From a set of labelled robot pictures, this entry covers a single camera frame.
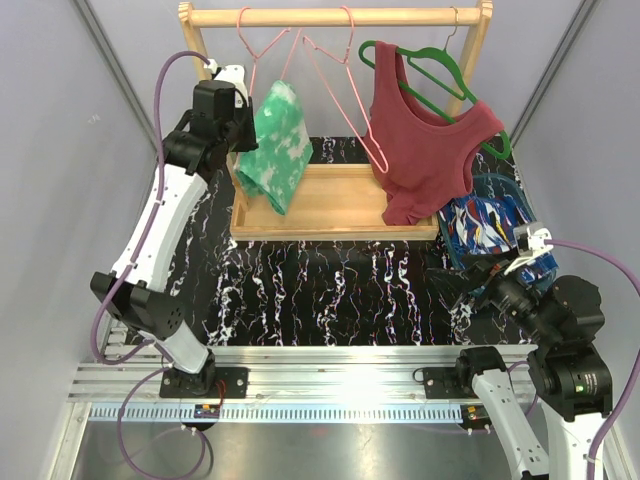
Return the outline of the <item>green tie-dye trousers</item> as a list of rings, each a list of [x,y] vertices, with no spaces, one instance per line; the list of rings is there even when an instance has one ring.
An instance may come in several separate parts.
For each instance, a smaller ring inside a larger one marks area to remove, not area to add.
[[[274,82],[254,124],[258,148],[239,156],[236,177],[249,197],[263,196],[277,214],[285,215],[313,154],[294,87]]]

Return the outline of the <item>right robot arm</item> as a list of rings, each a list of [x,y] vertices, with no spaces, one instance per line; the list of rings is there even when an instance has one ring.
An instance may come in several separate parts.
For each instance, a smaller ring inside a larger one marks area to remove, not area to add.
[[[466,255],[459,296],[505,315],[533,341],[525,363],[544,411],[548,444],[541,445],[517,403],[511,369],[492,346],[463,349],[451,367],[412,374],[429,399],[475,398],[484,409],[467,428],[493,429],[514,479],[599,479],[599,430],[613,410],[612,376],[593,341],[604,324],[592,283],[558,277],[546,291],[527,284],[527,262],[516,251]]]

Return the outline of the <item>blue red white trousers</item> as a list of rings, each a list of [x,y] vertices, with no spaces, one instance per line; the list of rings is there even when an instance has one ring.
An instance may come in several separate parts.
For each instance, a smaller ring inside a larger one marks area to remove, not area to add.
[[[514,229],[533,220],[514,196],[489,198],[475,194],[451,200],[439,211],[441,230],[456,269],[465,256],[497,255],[516,248]]]

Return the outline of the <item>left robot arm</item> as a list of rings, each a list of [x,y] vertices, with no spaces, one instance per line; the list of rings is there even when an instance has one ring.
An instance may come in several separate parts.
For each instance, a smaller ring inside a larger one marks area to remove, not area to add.
[[[163,396],[205,397],[220,381],[215,356],[188,325],[186,306],[165,288],[188,217],[214,174],[229,154],[257,147],[245,83],[200,81],[162,147],[164,163],[125,251],[110,272],[93,275],[90,289],[112,318],[164,353]]]

